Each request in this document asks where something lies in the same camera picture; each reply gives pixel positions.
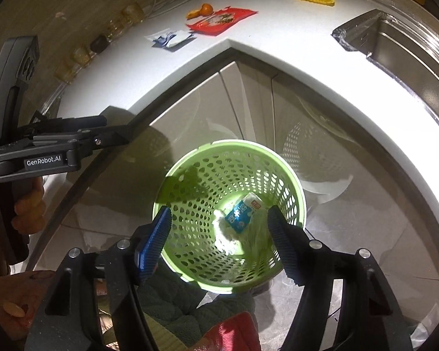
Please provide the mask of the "left human hand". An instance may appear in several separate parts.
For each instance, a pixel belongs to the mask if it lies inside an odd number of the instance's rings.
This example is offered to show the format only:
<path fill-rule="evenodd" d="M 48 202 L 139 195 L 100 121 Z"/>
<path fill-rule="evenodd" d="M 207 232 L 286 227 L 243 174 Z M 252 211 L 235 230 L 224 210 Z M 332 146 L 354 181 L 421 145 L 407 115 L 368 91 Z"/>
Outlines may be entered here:
<path fill-rule="evenodd" d="M 38 177 L 33 179 L 31 192 L 17 200 L 15 204 L 16 217 L 11 221 L 11 224 L 21 235 L 36 234 L 46 226 L 43 217 L 46 204 L 43 196 L 42 178 Z"/>

